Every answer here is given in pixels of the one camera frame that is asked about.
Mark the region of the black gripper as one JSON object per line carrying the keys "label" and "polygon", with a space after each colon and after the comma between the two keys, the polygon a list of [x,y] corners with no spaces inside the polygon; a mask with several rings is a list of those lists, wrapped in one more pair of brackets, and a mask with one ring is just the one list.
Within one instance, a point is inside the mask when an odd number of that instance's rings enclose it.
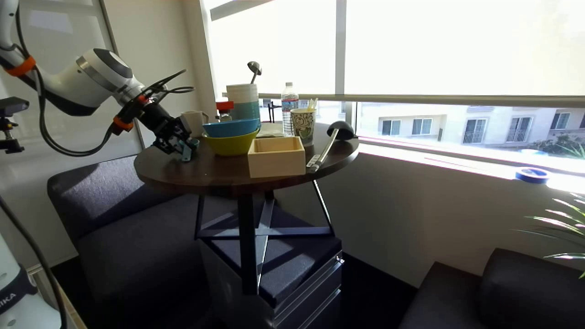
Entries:
{"label": "black gripper", "polygon": [[139,121],[155,136],[153,145],[164,154],[177,154],[183,161],[197,156],[199,141],[190,140],[186,125],[168,116],[159,103],[146,105]]}

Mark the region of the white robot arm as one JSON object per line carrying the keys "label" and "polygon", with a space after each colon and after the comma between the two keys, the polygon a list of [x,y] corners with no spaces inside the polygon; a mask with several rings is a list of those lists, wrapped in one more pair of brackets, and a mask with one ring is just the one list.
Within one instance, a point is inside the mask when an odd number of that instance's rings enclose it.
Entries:
{"label": "white robot arm", "polygon": [[20,0],[0,0],[0,65],[7,76],[36,92],[40,110],[51,103],[71,118],[86,118],[93,116],[106,99],[115,99],[121,105],[121,112],[111,119],[102,141],[89,151],[69,151],[58,145],[47,132],[46,116],[40,116],[42,140],[62,156],[93,156],[111,136],[130,132],[135,123],[144,125],[155,136],[153,147],[161,152],[183,161],[192,161],[197,154],[199,141],[192,136],[186,121],[172,118],[161,107],[161,101],[170,94],[192,92],[192,87],[166,88],[179,74],[144,87],[113,52],[93,48],[77,57],[64,72],[49,76],[25,48],[20,28]]}

